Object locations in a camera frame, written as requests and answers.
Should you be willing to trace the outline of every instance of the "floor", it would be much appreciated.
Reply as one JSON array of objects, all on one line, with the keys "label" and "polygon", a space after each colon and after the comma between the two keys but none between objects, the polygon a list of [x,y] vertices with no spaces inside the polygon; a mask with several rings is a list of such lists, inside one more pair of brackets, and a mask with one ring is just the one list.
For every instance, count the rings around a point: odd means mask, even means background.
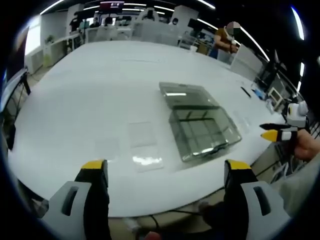
[{"label": "floor", "polygon": [[[42,77],[49,71],[50,68],[40,68],[35,74],[29,75],[27,81],[30,85],[31,91],[32,88],[42,79]],[[267,183],[271,181],[275,168],[277,166],[271,167],[268,170],[269,166],[279,160],[279,157],[275,151],[273,145],[259,157],[259,159],[253,164],[252,170],[258,175],[260,181],[266,181]],[[211,204],[214,205],[223,200],[225,190],[218,190],[213,194],[205,197],[205,199]],[[189,204],[187,206],[179,208],[181,211],[194,212],[194,204]],[[196,233],[203,232],[209,229],[209,226],[204,223],[200,216],[190,215],[187,213],[178,213],[178,212],[165,212],[161,214],[154,215],[154,218],[159,224],[160,228],[165,228],[168,226],[174,226],[175,231],[181,231],[184,233]],[[136,219],[140,226],[143,226],[148,229],[155,229],[155,221],[150,216],[139,217]],[[123,219],[120,218],[110,218],[109,227],[111,231],[111,237],[113,240],[134,240],[135,235],[128,230],[126,223]]]}]

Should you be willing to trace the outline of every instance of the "person's hand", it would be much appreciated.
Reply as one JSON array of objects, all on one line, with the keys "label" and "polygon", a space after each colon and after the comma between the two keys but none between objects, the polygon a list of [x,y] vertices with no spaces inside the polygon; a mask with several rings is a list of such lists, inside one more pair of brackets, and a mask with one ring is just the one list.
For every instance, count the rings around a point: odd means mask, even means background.
[{"label": "person's hand", "polygon": [[161,240],[161,236],[159,233],[151,231],[145,236],[144,240]]},{"label": "person's hand", "polygon": [[235,46],[235,45],[231,45],[231,53],[233,54],[233,53],[237,53],[238,52],[238,47],[237,46]]},{"label": "person's hand", "polygon": [[320,142],[315,140],[305,129],[298,131],[294,148],[296,158],[309,162],[320,152]]}]

